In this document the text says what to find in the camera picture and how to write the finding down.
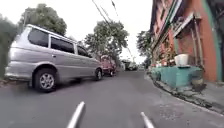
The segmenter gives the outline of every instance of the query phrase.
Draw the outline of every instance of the red building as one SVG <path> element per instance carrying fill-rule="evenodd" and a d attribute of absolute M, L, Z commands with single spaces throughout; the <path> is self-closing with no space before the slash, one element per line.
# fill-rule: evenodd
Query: red building
<path fill-rule="evenodd" d="M 154 63 L 171 48 L 189 54 L 205 79 L 223 80 L 224 0 L 154 0 L 150 31 Z"/>

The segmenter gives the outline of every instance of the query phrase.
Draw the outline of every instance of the distant vehicle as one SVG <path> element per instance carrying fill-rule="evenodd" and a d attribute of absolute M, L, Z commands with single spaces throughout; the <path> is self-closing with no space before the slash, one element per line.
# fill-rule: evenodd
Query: distant vehicle
<path fill-rule="evenodd" d="M 138 70 L 138 66 L 131 61 L 128 60 L 122 60 L 122 68 L 124 71 L 136 71 Z"/>
<path fill-rule="evenodd" d="M 43 28 L 27 25 L 9 51 L 5 76 L 31 82 L 42 92 L 55 90 L 57 83 L 94 77 L 102 78 L 100 62 L 73 40 Z"/>
<path fill-rule="evenodd" d="M 103 55 L 100 58 L 101 68 L 103 69 L 103 74 L 110 75 L 111 77 L 116 73 L 115 61 L 108 55 Z"/>

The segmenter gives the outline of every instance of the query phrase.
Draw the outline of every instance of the door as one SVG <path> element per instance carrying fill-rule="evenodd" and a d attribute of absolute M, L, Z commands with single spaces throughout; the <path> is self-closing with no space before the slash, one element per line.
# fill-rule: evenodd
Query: door
<path fill-rule="evenodd" d="M 78 55 L 82 58 L 83 72 L 85 76 L 92 76 L 96 70 L 96 61 L 88 54 L 88 52 L 81 46 L 77 46 Z"/>
<path fill-rule="evenodd" d="M 52 35 L 50 40 L 52 57 L 60 78 L 71 79 L 81 76 L 80 66 L 82 66 L 82 62 L 81 58 L 75 55 L 74 44 Z"/>

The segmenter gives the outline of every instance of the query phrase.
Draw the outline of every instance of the sky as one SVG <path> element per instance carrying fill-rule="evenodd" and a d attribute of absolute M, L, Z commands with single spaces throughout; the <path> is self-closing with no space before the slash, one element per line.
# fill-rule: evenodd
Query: sky
<path fill-rule="evenodd" d="M 129 32 L 128 48 L 135 57 L 137 63 L 144 61 L 136 48 L 137 33 L 149 30 L 151 22 L 152 0 L 113 0 L 118 16 L 111 4 L 111 0 L 95 0 L 98 6 L 103 7 L 110 19 L 121 21 L 125 30 Z M 72 36 L 76 40 L 83 40 L 93 28 L 97 21 L 104 20 L 97 11 L 92 0 L 0 0 L 0 13 L 17 23 L 21 14 L 27 7 L 36 7 L 39 3 L 45 3 L 54 8 L 59 17 L 67 24 L 66 36 Z M 127 49 L 123 49 L 122 59 L 131 58 Z"/>

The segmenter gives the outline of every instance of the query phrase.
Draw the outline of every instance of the asphalt road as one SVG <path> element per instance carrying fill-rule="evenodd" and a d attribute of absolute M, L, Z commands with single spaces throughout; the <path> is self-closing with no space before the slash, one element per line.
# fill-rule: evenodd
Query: asphalt road
<path fill-rule="evenodd" d="M 224 117 L 168 95 L 140 71 L 49 94 L 23 85 L 0 88 L 0 128 L 66 128 L 81 101 L 87 105 L 81 128 L 143 128 L 142 111 L 157 128 L 224 128 Z"/>

